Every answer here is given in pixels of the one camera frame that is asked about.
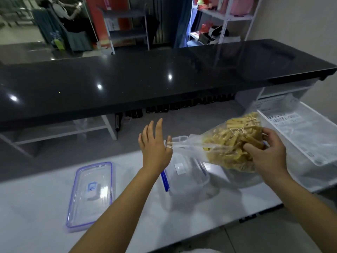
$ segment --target bag of yellow chips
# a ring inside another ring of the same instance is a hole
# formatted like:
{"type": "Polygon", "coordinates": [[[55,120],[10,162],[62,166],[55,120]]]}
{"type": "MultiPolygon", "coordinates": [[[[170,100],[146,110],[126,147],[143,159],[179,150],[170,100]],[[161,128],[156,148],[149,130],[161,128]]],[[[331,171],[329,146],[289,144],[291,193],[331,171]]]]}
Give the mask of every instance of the bag of yellow chips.
{"type": "Polygon", "coordinates": [[[243,149],[245,143],[259,149],[264,148],[258,113],[230,119],[202,135],[190,136],[183,142],[173,143],[171,147],[174,152],[226,169],[253,172],[252,157],[243,149]]]}

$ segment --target pink container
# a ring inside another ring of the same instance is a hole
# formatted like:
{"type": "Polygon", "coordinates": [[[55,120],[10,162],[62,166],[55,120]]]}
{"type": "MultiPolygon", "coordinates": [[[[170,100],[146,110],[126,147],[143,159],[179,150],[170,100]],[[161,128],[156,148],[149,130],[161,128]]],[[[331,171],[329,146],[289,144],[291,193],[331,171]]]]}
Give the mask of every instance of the pink container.
{"type": "MultiPolygon", "coordinates": [[[[226,13],[229,0],[223,0],[220,13],[226,13]]],[[[243,16],[247,15],[253,8],[254,0],[233,0],[232,8],[230,10],[231,15],[243,16]]]]}

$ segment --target finger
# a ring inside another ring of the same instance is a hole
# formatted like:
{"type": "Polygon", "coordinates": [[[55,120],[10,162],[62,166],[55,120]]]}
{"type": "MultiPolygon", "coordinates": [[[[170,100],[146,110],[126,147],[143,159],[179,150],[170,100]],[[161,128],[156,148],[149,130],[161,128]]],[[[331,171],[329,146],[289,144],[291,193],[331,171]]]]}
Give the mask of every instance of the finger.
{"type": "Polygon", "coordinates": [[[160,118],[156,125],[156,140],[163,141],[163,118],[160,118]]]}
{"type": "Polygon", "coordinates": [[[153,121],[150,122],[149,127],[148,127],[148,138],[150,140],[154,140],[153,137],[153,121]]]}
{"type": "Polygon", "coordinates": [[[262,150],[258,149],[257,147],[249,143],[244,144],[243,149],[245,149],[245,151],[249,153],[253,158],[262,152],[262,150]]]}
{"type": "Polygon", "coordinates": [[[139,144],[139,147],[141,148],[141,150],[143,151],[144,143],[143,143],[143,140],[141,138],[141,133],[139,133],[139,136],[138,136],[138,144],[139,144]]]}
{"type": "Polygon", "coordinates": [[[269,129],[269,128],[263,128],[262,132],[264,134],[267,134],[267,142],[270,146],[277,146],[277,145],[283,145],[280,137],[277,135],[276,131],[269,129]]]}
{"type": "Polygon", "coordinates": [[[147,143],[149,142],[149,139],[147,137],[147,128],[148,128],[148,125],[145,126],[143,133],[141,134],[141,138],[143,139],[144,146],[147,145],[147,143]]]}
{"type": "MultiPolygon", "coordinates": [[[[172,145],[172,137],[171,137],[171,136],[168,136],[168,137],[167,137],[166,145],[167,145],[167,146],[168,146],[168,145],[172,145]]],[[[167,148],[165,149],[165,152],[166,152],[168,155],[171,155],[171,156],[172,156],[172,154],[173,154],[173,149],[170,148],[170,147],[167,147],[167,148]]]]}

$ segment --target person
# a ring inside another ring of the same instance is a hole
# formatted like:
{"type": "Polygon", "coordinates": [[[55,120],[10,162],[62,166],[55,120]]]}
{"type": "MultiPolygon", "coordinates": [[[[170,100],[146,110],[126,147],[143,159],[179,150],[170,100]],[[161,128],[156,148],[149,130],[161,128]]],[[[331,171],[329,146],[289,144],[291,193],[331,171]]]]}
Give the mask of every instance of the person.
{"type": "MultiPolygon", "coordinates": [[[[172,149],[165,148],[163,143],[162,119],[155,127],[155,134],[153,125],[151,121],[138,137],[143,153],[143,167],[122,194],[79,239],[70,253],[126,251],[145,201],[172,157],[172,149]]],[[[323,253],[335,252],[337,214],[289,175],[286,167],[286,149],[276,132],[263,128],[263,133],[264,140],[270,146],[266,150],[257,149],[251,144],[243,146],[253,157],[256,170],[320,250],[323,253]]]]}
{"type": "Polygon", "coordinates": [[[90,19],[78,17],[78,14],[81,12],[81,7],[77,4],[65,4],[60,0],[51,0],[52,8],[58,16],[61,23],[64,25],[65,29],[69,32],[79,33],[85,31],[90,39],[90,41],[95,44],[98,39],[94,28],[90,22],[90,19]],[[65,7],[75,8],[74,12],[69,16],[65,7]]]}

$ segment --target blue label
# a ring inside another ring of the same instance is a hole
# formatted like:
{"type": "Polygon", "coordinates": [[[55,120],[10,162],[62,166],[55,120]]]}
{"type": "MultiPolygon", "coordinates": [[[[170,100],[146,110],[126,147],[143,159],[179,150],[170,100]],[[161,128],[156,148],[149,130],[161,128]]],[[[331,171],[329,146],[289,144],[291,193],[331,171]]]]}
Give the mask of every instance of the blue label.
{"type": "Polygon", "coordinates": [[[97,182],[91,182],[91,183],[88,184],[87,190],[88,190],[88,192],[94,191],[96,189],[96,187],[97,187],[97,182]]]}

